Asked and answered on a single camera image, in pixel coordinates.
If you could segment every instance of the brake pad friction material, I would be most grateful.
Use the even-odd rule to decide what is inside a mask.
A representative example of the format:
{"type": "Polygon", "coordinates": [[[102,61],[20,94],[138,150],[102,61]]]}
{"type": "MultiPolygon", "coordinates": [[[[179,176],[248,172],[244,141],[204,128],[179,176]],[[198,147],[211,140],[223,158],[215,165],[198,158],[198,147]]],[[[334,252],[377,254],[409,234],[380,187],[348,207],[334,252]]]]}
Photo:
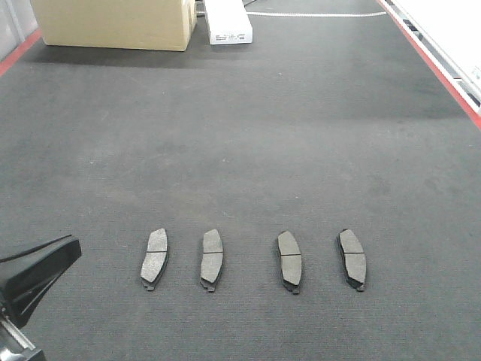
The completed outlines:
{"type": "Polygon", "coordinates": [[[280,258],[280,273],[284,287],[293,294],[299,294],[302,255],[291,232],[284,231],[277,237],[277,252],[280,258]]]}
{"type": "Polygon", "coordinates": [[[141,280],[147,291],[153,291],[168,261],[168,243],[165,229],[150,233],[147,253],[141,269],[141,280]]]}
{"type": "Polygon", "coordinates": [[[366,256],[358,238],[350,229],[343,230],[337,237],[346,281],[359,292],[365,289],[366,256]]]}
{"type": "Polygon", "coordinates": [[[208,292],[214,292],[224,261],[224,247],[217,229],[204,234],[202,246],[201,284],[208,292]]]}

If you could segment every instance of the white cable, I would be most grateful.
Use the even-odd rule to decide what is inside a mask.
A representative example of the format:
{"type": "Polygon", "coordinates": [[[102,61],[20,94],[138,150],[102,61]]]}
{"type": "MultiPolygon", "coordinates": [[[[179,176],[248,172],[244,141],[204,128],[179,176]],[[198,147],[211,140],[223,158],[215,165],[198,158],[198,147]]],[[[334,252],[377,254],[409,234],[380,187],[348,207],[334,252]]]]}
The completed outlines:
{"type": "Polygon", "coordinates": [[[247,15],[256,15],[260,17],[380,17],[386,14],[385,11],[367,14],[263,13],[258,11],[247,11],[247,15]]]}

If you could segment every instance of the metal part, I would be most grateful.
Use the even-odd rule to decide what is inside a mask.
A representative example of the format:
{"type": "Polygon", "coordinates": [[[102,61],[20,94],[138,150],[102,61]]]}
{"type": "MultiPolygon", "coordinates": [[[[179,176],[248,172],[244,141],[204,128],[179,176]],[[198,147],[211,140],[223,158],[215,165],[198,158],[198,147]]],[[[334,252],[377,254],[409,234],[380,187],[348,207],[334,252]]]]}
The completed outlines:
{"type": "Polygon", "coordinates": [[[217,229],[212,229],[204,234],[201,263],[201,284],[208,292],[216,290],[223,262],[222,240],[217,229]]]}
{"type": "Polygon", "coordinates": [[[359,292],[365,289],[366,257],[358,238],[350,229],[345,229],[337,237],[340,254],[343,257],[346,281],[359,292]]]}
{"type": "Polygon", "coordinates": [[[297,295],[302,277],[302,255],[298,242],[291,232],[284,231],[277,237],[277,252],[280,258],[283,285],[297,295]]]}
{"type": "Polygon", "coordinates": [[[142,263],[141,280],[147,291],[153,291],[168,261],[168,243],[165,229],[150,233],[147,254],[142,263]]]}
{"type": "Polygon", "coordinates": [[[4,314],[0,315],[0,361],[45,361],[36,348],[4,314]]]}

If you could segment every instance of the cardboard box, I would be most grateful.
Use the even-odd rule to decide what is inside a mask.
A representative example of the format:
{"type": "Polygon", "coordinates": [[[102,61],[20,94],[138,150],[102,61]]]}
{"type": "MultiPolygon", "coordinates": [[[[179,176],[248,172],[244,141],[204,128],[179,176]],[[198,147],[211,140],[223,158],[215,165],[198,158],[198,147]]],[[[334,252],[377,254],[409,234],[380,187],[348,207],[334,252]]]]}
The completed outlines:
{"type": "Polygon", "coordinates": [[[204,9],[212,45],[253,42],[253,28],[242,0],[204,0],[204,9]]]}
{"type": "Polygon", "coordinates": [[[184,51],[195,0],[32,0],[45,44],[184,51]]]}

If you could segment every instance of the gray carpet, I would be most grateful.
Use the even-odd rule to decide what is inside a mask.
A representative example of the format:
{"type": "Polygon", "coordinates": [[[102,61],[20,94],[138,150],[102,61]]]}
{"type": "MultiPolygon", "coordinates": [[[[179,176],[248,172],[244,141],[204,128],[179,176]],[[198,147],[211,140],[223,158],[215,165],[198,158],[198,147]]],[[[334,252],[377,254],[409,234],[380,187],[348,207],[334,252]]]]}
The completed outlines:
{"type": "MultiPolygon", "coordinates": [[[[374,0],[252,11],[371,12],[374,0]]],[[[475,360],[481,135],[387,17],[251,17],[254,43],[46,47],[0,79],[0,238],[78,236],[24,332],[48,360],[475,360]],[[171,255],[139,273],[151,231],[171,255]],[[225,268],[199,283],[216,227],[225,268]],[[351,228],[366,291],[344,280],[351,228]],[[301,294],[274,240],[293,232],[301,294]]]]}

